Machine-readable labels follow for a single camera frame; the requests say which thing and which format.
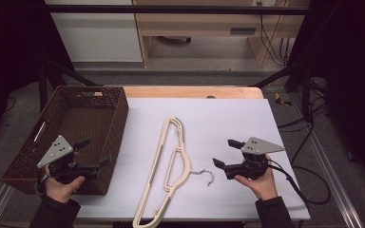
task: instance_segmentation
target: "brown wicker basket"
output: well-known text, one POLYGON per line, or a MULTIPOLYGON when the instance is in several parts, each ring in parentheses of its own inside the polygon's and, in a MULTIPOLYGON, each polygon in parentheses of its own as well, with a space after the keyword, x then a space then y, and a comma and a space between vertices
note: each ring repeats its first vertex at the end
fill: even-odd
POLYGON ((37 163, 62 135, 71 144, 90 138, 76 158, 80 164, 97 163, 111 154, 97 180, 86 180, 79 195, 105 195, 111 181, 128 113, 122 87, 58 86, 21 150, 0 181, 25 194, 35 194, 37 163))

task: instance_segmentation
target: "black sleeve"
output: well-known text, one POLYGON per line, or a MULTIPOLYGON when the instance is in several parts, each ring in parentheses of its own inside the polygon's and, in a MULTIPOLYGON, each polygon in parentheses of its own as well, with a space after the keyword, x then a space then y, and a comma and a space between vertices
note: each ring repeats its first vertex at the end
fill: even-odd
POLYGON ((256 201, 262 228, 295 228, 282 197, 256 201))
POLYGON ((69 228, 79 213, 81 206, 70 199, 67 204, 45 196, 38 207, 29 228, 69 228))

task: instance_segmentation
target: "white table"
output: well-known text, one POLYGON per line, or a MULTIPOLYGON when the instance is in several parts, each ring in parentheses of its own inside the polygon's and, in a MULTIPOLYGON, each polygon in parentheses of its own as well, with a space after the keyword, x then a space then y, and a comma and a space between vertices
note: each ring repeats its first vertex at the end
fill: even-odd
MULTIPOLYGON (((125 134, 106 196, 74 196, 82 205, 78 218, 133 220, 155 158, 157 145, 168 117, 179 118, 184 126, 185 149, 192 169, 210 168, 215 181, 207 186, 210 175, 190 175, 171 200, 163 220, 250 220, 257 219, 257 198, 235 180, 228 180, 212 158, 226 164, 241 163, 242 154, 229 147, 227 140, 246 142, 257 137, 283 145, 272 111, 264 99, 159 99, 128 98, 129 113, 125 134)), ((160 208, 166 169, 177 135, 167 135, 144 218, 150 219, 160 208)), ((296 181, 286 152, 270 154, 296 181)), ((182 172, 183 162, 176 160, 172 180, 182 172)), ((293 220, 309 219, 304 203, 285 176, 274 170, 279 195, 293 220)))

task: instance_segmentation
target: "white cabinet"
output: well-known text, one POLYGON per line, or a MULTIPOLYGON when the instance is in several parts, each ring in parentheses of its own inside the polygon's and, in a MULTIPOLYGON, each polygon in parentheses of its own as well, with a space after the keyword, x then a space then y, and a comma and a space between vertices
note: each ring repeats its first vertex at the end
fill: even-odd
MULTIPOLYGON (((62 5, 132 5, 129 0, 47 0, 62 5)), ((133 13, 52 13, 72 62, 141 62, 133 13)))

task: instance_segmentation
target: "metal hanger hook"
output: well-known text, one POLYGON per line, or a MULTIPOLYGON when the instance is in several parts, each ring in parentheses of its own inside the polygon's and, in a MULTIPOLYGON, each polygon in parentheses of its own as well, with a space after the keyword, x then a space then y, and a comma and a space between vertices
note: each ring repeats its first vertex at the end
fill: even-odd
POLYGON ((203 169, 201 171, 199 171, 199 170, 191 170, 191 171, 189 171, 190 174, 196 174, 196 175, 199 175, 199 174, 201 174, 203 172, 210 173, 210 175, 212 175, 212 180, 210 182, 208 182, 208 186, 209 186, 213 182, 213 180, 215 179, 215 176, 213 175, 212 170, 210 170, 210 169, 203 169))

